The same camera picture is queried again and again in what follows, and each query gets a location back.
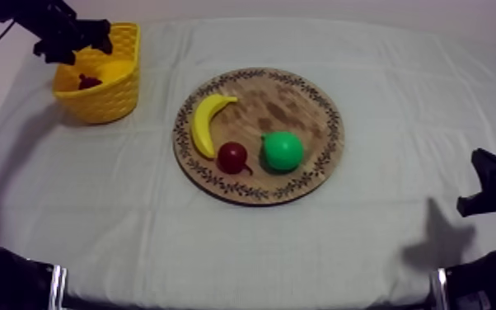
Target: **yellow banana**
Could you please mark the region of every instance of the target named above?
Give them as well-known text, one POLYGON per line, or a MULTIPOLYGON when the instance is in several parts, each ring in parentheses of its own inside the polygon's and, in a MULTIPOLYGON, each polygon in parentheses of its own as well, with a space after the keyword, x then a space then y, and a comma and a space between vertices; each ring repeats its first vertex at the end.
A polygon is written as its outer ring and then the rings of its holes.
POLYGON ((202 155, 215 158, 212 136, 209 133, 209 123, 213 116, 231 102, 237 102, 234 96, 213 94, 205 97, 196 108, 192 121, 191 132, 194 145, 202 155))

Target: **white tablecloth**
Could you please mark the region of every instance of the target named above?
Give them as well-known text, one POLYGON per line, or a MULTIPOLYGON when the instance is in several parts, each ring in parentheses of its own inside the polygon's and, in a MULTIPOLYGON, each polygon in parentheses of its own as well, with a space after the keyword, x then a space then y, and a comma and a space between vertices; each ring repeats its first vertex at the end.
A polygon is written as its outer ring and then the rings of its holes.
POLYGON ((427 273, 496 249, 496 214, 461 218, 496 153, 496 49, 305 19, 142 25, 138 108, 84 126, 54 104, 55 66, 30 57, 0 110, 0 246, 69 268, 83 298, 175 308, 409 303, 427 273), (280 207, 215 200, 175 162, 185 98, 228 70, 299 74, 336 103, 332 177, 280 207))

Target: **woven basket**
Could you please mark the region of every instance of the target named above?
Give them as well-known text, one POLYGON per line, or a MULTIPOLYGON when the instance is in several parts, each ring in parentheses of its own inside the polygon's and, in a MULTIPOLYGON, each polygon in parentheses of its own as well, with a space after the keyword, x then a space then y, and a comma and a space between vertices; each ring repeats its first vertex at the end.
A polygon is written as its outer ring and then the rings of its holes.
POLYGON ((118 120, 137 105, 140 27, 113 24, 110 40, 114 46, 111 55, 90 47, 82 49, 76 53, 75 65, 60 64, 54 78, 58 102, 89 124, 118 120), (78 90, 80 74, 98 78, 102 84, 78 90))

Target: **wooden plate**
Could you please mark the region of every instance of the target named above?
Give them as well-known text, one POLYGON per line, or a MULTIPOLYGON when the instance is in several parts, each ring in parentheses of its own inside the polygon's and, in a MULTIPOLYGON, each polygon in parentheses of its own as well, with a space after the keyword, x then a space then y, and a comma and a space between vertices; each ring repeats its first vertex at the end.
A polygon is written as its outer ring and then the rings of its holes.
POLYGON ((188 97, 175 121, 173 147, 185 174, 208 193, 238 204, 281 204, 308 194, 330 176, 344 149, 344 127, 334 102, 303 77, 273 68, 245 68, 211 79, 188 97), (212 120, 216 153, 229 141, 244 145, 253 176, 248 171, 222 172, 194 146, 194 111, 213 93, 239 99, 212 120), (284 130, 300 138, 304 159, 293 172, 269 173, 260 165, 261 135, 284 130))

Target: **robotic arm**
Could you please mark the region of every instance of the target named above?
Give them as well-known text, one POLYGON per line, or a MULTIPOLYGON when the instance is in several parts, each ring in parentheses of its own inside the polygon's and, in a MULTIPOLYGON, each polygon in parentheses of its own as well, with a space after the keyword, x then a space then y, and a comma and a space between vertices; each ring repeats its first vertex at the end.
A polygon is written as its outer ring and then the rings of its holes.
POLYGON ((91 46, 111 54, 107 20, 78 20, 63 0, 0 0, 0 21, 13 19, 40 38, 33 53, 46 63, 75 63, 73 51, 91 46))

